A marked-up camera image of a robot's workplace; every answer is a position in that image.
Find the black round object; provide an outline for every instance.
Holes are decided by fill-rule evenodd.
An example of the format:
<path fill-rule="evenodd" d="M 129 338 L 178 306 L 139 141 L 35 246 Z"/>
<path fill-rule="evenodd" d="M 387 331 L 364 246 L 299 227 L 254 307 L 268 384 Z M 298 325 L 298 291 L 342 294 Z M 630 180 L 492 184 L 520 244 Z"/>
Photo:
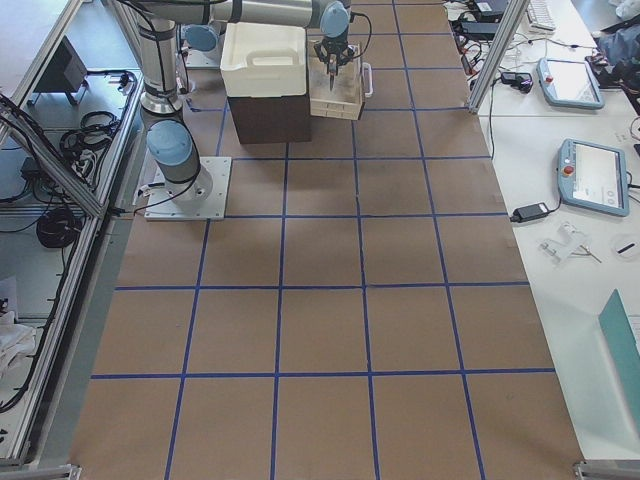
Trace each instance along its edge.
<path fill-rule="evenodd" d="M 82 228 L 82 221 L 68 208 L 45 212 L 36 223 L 36 235 L 46 248 L 64 248 L 71 245 Z"/>

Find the box handle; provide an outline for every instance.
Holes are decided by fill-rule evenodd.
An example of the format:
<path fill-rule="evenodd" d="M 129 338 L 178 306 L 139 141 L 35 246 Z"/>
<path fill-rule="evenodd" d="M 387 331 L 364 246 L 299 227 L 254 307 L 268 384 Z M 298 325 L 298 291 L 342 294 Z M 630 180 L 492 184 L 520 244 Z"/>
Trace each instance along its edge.
<path fill-rule="evenodd" d="M 262 58 L 288 58 L 291 60 L 291 65 L 298 65 L 298 52 L 296 52 L 293 48 L 285 48 L 282 50 L 261 50 L 257 52 L 250 52 L 247 55 L 247 64 L 255 67 L 262 67 L 265 65 L 256 65 L 257 59 Z"/>
<path fill-rule="evenodd" d="M 363 75 L 365 70 L 367 71 L 367 77 L 369 78 L 369 81 L 367 82 L 369 84 L 369 90 L 364 93 L 364 96 L 365 98 L 371 98 L 373 96 L 373 70 L 370 63 L 362 62 Z"/>

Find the white bin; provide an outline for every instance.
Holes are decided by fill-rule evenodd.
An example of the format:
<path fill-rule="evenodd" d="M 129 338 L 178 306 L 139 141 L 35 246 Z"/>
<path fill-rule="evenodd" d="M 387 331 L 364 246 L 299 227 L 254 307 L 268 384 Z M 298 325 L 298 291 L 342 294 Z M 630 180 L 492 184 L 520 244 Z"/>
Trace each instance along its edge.
<path fill-rule="evenodd" d="M 220 71 L 229 97 L 307 93 L 306 35 L 300 27 L 227 26 Z"/>

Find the white keyboard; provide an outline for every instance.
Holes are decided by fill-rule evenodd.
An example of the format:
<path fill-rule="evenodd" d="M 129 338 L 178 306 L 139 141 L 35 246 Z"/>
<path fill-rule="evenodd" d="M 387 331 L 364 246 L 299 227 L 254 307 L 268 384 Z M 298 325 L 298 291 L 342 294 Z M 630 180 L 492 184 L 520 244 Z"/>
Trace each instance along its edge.
<path fill-rule="evenodd" d="M 529 26 L 531 28 L 549 32 L 553 32 L 556 29 L 556 24 L 547 8 L 547 0 L 529 0 L 527 16 L 529 17 Z"/>

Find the tablet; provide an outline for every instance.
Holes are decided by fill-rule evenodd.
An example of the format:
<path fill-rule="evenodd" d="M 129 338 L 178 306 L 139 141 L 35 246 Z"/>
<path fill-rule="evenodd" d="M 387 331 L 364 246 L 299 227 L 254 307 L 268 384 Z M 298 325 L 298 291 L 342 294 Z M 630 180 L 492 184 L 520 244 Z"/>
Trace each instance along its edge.
<path fill-rule="evenodd" d="M 538 78 L 545 99 L 553 106 L 604 107 L 598 81 L 587 62 L 543 58 L 538 62 Z"/>
<path fill-rule="evenodd" d="M 627 167 L 617 148 L 567 139 L 558 155 L 563 203 L 611 215 L 629 215 Z"/>

